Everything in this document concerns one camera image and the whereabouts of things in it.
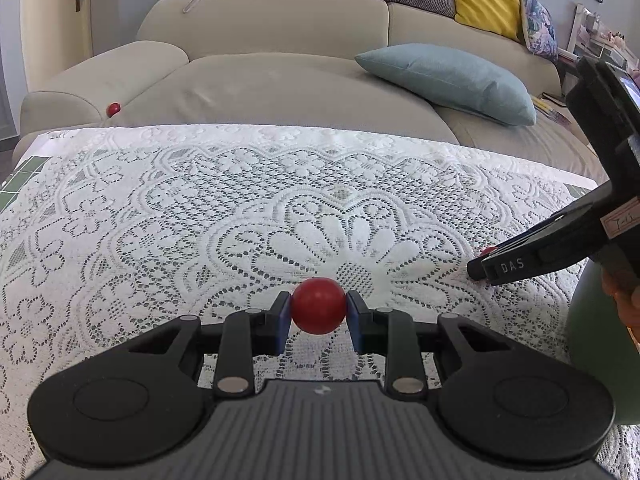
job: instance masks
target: white lace tablecloth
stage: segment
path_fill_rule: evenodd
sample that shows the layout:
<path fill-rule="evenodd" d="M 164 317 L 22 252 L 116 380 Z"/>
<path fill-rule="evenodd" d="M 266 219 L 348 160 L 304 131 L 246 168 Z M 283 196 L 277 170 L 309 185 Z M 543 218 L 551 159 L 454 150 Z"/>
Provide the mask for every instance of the white lace tablecloth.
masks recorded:
<path fill-rule="evenodd" d="M 419 139 L 280 126 L 155 126 L 49 134 L 55 155 L 0 214 L 0 478 L 42 462 L 26 420 L 43 378 L 180 314 L 268 308 L 308 276 L 370 306 L 456 312 L 556 358 L 582 265 L 505 286 L 465 264 L 593 182 L 517 158 Z M 380 378 L 343 324 L 294 326 L 264 378 Z M 212 376 L 208 360 L 201 382 Z M 426 359 L 431 384 L 433 362 Z M 598 459 L 640 478 L 637 428 Z"/>

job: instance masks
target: sofa armrest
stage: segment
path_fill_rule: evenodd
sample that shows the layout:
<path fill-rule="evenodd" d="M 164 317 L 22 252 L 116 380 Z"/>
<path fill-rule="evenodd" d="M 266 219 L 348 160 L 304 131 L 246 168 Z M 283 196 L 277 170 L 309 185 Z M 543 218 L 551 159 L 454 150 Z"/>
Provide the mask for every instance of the sofa armrest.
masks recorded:
<path fill-rule="evenodd" d="M 71 67 L 22 102 L 20 134 L 100 123 L 107 107 L 122 107 L 189 62 L 175 45 L 136 41 Z"/>

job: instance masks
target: human hand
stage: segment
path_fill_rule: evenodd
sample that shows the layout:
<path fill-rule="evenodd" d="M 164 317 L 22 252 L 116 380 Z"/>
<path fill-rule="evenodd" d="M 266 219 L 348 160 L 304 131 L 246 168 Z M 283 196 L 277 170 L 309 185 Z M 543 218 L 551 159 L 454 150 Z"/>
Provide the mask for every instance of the human hand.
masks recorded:
<path fill-rule="evenodd" d="M 618 317 L 629 328 L 637 344 L 640 341 L 640 286 L 636 286 L 636 290 L 629 294 L 620 288 L 611 274 L 602 269 L 602 291 L 616 301 Z"/>

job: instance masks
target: beige sofa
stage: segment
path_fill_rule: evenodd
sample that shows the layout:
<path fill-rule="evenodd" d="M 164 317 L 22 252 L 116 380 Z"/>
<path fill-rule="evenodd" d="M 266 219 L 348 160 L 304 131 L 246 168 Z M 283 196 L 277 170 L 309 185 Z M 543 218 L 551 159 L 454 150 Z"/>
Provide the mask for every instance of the beige sofa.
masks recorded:
<path fill-rule="evenodd" d="M 200 0 L 184 13 L 190 1 L 161 0 L 138 41 L 28 94 L 22 134 L 80 124 L 328 126 L 463 144 L 606 180 L 579 131 L 540 115 L 536 126 L 504 127 L 437 107 L 353 60 L 384 46 L 433 43 L 510 70 L 531 94 L 559 94 L 555 67 L 511 40 L 382 0 Z M 122 111 L 108 119 L 112 102 Z"/>

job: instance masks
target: red ball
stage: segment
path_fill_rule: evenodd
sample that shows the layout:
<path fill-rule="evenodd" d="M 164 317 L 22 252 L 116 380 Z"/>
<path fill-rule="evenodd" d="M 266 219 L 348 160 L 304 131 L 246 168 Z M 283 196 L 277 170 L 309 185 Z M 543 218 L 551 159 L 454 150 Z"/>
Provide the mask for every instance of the red ball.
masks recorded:
<path fill-rule="evenodd" d="M 342 287 L 329 278 L 309 278 L 300 283 L 291 297 L 291 319 L 309 334 L 333 332 L 347 314 Z"/>
<path fill-rule="evenodd" d="M 119 103 L 111 103 L 109 106 L 107 106 L 107 117 L 111 119 L 120 110 L 121 108 Z"/>
<path fill-rule="evenodd" d="M 494 247 L 494 246 L 490 246 L 485 249 L 482 249 L 482 251 L 480 252 L 480 256 L 485 256 L 489 253 L 493 253 L 496 249 L 497 247 Z"/>

